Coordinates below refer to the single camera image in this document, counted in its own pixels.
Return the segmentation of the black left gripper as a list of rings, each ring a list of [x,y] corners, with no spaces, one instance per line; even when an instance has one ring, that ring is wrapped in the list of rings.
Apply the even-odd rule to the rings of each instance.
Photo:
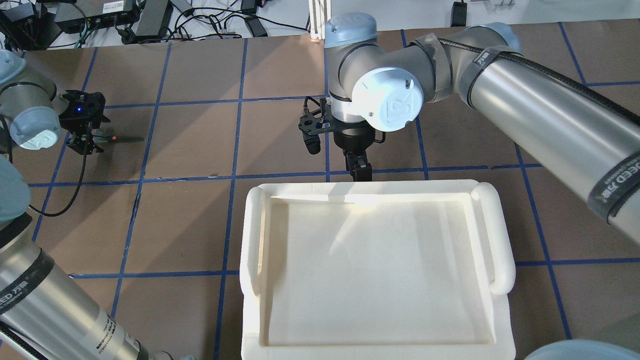
[[[106,143],[106,133],[99,128],[102,123],[111,121],[105,116],[105,96],[101,92],[70,89],[59,98],[67,102],[67,108],[59,115],[62,129],[70,132],[66,147],[79,155],[104,153],[101,145]],[[91,131],[80,135],[79,132],[85,132],[89,125]]]

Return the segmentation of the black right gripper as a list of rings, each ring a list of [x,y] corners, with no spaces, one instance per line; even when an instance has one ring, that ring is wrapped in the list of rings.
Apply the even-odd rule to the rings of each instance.
[[[376,130],[366,121],[337,123],[333,141],[346,154],[346,168],[354,182],[372,182],[373,168],[367,149],[375,142]]]

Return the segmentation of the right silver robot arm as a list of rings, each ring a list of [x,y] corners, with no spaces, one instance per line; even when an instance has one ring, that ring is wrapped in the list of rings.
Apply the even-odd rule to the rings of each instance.
[[[396,132],[426,103],[458,95],[530,153],[597,217],[640,237],[639,116],[527,59],[512,28],[428,34],[387,52],[366,13],[327,21],[330,114],[340,125]]]

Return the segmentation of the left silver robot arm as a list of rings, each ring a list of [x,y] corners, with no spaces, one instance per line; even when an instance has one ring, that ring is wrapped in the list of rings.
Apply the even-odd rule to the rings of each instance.
[[[109,122],[105,96],[59,89],[12,51],[1,51],[1,342],[29,360],[169,360],[118,324],[32,240],[30,187],[13,164],[14,146],[66,145],[101,152],[94,130]]]

